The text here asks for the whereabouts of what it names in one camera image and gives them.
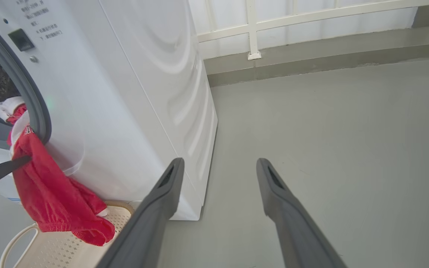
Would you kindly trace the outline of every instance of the floor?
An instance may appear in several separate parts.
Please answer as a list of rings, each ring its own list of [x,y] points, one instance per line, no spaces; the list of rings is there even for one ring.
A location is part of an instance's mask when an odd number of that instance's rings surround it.
[[[269,159],[348,267],[429,267],[429,61],[212,88],[200,221],[171,221],[159,267],[281,268],[255,174]]]

